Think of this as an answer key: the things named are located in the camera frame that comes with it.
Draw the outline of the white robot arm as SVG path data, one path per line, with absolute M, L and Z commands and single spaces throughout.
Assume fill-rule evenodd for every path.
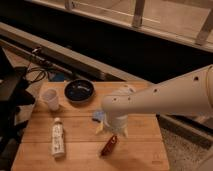
M 213 64 L 143 90 L 125 84 L 101 101 L 104 118 L 97 132 L 127 135 L 129 114 L 213 118 Z

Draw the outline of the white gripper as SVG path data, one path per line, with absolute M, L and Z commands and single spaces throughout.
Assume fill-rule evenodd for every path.
M 128 137 L 127 131 L 127 115 L 115 116 L 106 114 L 104 121 L 101 121 L 96 128 L 96 134 L 103 133 L 105 130 L 114 134 L 123 134 L 125 138 Z

